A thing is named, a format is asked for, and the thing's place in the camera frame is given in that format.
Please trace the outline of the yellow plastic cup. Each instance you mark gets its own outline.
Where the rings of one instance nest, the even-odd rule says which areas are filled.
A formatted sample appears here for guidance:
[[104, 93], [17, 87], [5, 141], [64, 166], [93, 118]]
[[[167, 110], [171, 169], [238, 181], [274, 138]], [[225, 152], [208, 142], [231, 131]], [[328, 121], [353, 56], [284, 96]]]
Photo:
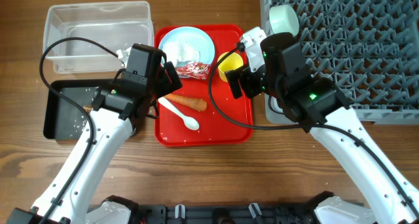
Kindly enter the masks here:
[[224, 82], [227, 82], [227, 77], [225, 73], [227, 71], [238, 69], [239, 67], [242, 67], [243, 64], [244, 64], [244, 61], [242, 57], [236, 52], [232, 53], [229, 57], [223, 60], [218, 66], [220, 79]]

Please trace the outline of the mint green bowl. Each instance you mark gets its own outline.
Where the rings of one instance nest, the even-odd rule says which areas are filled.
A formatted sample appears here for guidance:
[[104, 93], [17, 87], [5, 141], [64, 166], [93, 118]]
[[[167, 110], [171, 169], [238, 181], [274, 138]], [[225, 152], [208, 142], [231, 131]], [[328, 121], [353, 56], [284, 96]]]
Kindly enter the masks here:
[[278, 5], [269, 10], [269, 21], [274, 34], [290, 33], [296, 37], [299, 33], [297, 14], [290, 5]]

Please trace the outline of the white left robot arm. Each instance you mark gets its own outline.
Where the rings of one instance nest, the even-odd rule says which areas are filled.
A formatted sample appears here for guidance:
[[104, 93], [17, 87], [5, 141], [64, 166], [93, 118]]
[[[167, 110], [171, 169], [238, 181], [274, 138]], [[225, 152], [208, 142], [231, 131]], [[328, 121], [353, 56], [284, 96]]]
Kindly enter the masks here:
[[134, 44], [126, 67], [99, 88], [87, 124], [70, 156], [30, 210], [13, 209], [8, 223], [131, 223], [138, 205], [123, 198], [89, 205], [110, 161], [157, 99], [182, 87], [166, 54]]

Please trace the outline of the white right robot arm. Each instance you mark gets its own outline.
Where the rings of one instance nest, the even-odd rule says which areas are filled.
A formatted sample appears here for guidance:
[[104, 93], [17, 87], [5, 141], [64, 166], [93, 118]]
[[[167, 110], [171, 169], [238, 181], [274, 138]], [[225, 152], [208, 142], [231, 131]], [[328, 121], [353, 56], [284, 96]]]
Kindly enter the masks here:
[[340, 88], [328, 78], [312, 76], [292, 34], [266, 36], [255, 28], [236, 46], [248, 63], [226, 73], [235, 98], [262, 92], [274, 97], [292, 128], [311, 134], [336, 158], [377, 223], [418, 222], [418, 189], [370, 137]]

